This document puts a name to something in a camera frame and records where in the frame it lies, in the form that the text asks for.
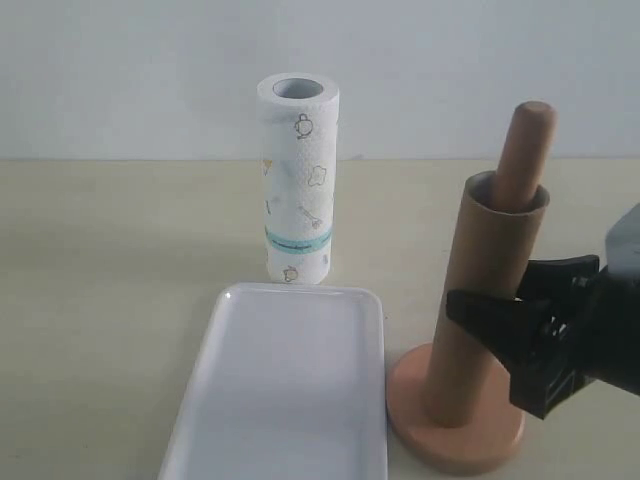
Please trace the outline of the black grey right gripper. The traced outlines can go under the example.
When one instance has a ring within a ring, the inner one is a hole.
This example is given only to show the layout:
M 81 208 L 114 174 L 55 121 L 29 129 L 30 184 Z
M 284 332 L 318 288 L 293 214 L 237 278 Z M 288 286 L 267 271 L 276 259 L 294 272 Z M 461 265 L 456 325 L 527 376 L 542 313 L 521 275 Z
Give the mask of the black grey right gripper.
M 607 232 L 605 253 L 604 267 L 593 254 L 530 260 L 521 300 L 446 295 L 447 317 L 509 373 L 510 403 L 539 419 L 594 380 L 639 394 L 638 206 Z

